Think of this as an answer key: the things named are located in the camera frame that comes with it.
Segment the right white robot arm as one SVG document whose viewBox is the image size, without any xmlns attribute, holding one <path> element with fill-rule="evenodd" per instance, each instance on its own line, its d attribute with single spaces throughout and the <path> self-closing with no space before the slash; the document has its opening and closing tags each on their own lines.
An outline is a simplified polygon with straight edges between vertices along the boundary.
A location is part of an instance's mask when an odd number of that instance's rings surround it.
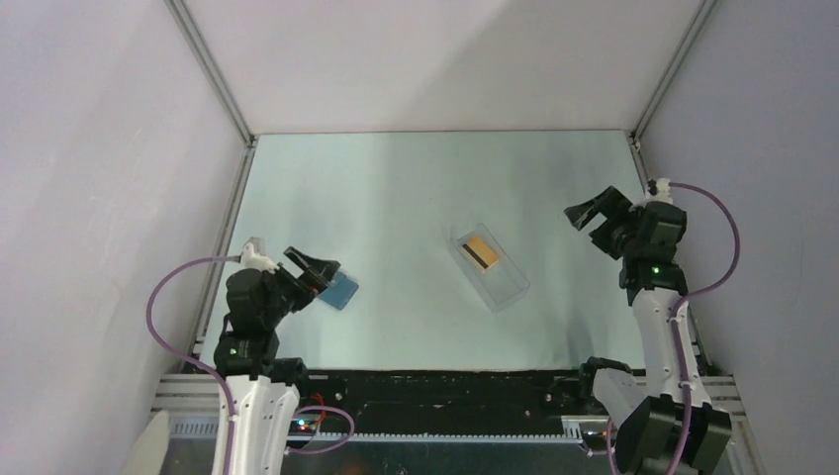
<svg viewBox="0 0 839 475">
<path fill-rule="evenodd" d="M 575 388 L 582 410 L 607 412 L 611 472 L 713 473 L 731 439 L 732 421 L 704 389 L 690 339 L 693 294 L 676 261 L 688 227 L 686 212 L 673 203 L 666 185 L 654 185 L 643 202 L 633 203 L 608 187 L 564 214 L 578 231 L 603 216 L 590 238 L 620 261 L 618 285 L 641 334 L 643 385 L 626 365 L 591 357 L 580 368 L 586 379 Z"/>
</svg>

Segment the clear acrylic box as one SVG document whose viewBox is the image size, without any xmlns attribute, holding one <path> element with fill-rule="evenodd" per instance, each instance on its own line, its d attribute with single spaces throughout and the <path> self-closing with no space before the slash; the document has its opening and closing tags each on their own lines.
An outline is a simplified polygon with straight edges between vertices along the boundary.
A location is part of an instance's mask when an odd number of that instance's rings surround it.
<svg viewBox="0 0 839 475">
<path fill-rule="evenodd" d="M 453 237 L 449 249 L 492 313 L 504 311 L 528 292 L 529 280 L 483 223 Z"/>
</svg>

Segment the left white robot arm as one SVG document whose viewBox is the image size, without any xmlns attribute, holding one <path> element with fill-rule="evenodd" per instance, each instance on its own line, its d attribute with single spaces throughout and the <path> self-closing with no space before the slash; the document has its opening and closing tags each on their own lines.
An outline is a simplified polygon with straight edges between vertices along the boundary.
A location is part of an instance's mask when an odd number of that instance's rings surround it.
<svg viewBox="0 0 839 475">
<path fill-rule="evenodd" d="M 313 399 L 301 358 L 277 355 L 283 319 L 312 304 L 339 273 L 336 260 L 289 246 L 298 275 L 248 242 L 234 257 L 240 269 L 226 281 L 228 311 L 214 351 L 220 382 L 216 474 L 278 474 L 291 422 Z"/>
</svg>

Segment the blue card holder wallet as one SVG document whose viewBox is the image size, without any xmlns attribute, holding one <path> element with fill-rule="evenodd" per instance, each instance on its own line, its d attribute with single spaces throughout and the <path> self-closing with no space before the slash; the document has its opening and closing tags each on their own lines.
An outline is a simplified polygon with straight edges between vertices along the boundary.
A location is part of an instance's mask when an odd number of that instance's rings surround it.
<svg viewBox="0 0 839 475">
<path fill-rule="evenodd" d="M 359 284 L 347 274 L 338 271 L 319 295 L 319 300 L 331 308 L 342 311 L 359 289 Z"/>
</svg>

